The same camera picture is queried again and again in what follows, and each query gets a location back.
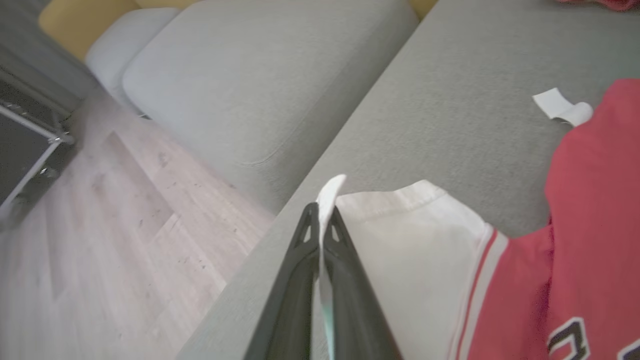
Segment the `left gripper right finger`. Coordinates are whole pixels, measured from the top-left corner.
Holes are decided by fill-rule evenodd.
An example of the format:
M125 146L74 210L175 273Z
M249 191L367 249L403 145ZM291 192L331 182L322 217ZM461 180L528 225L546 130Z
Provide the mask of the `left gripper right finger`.
M323 255L333 293L334 360L401 360L402 353L338 208L327 224Z

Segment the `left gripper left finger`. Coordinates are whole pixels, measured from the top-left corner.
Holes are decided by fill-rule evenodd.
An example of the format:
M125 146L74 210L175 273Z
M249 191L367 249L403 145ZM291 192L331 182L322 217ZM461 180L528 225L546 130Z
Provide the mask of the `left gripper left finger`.
M319 232L318 203L308 203L288 244L245 360L310 359Z

